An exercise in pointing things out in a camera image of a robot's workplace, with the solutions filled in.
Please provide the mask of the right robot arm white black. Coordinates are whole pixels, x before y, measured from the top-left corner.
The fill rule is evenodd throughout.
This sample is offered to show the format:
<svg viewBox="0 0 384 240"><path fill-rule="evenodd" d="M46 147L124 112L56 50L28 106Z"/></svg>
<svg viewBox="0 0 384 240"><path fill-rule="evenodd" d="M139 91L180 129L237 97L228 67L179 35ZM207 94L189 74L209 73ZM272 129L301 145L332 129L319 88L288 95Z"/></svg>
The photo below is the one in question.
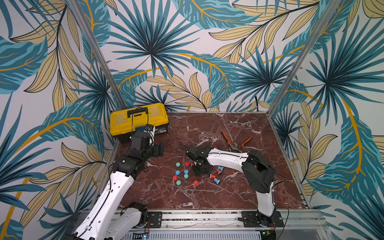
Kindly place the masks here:
<svg viewBox="0 0 384 240"><path fill-rule="evenodd" d="M243 173L249 185L256 191L258 208L255 212L242 213L244 227L283 227L281 213L274 201L275 169L258 151L233 153L217 148L191 147L186 156L194 162L193 172L197 177L209 175L213 167L224 167Z"/></svg>

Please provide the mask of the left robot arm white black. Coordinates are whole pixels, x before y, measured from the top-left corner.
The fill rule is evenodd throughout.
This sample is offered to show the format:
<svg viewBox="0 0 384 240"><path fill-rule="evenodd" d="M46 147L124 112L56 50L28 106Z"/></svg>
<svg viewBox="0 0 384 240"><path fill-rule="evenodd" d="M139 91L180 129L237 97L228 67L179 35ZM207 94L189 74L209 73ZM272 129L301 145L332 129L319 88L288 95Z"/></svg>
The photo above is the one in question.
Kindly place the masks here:
<svg viewBox="0 0 384 240"><path fill-rule="evenodd" d="M155 143L155 130L155 126L146 125L145 131L133 133L128 153L112 163L105 189L74 230L73 239L120 240L132 228L148 228L148 208L143 204L132 203L119 218L112 218L126 192L145 170L146 162L164 154L164 144Z"/></svg>

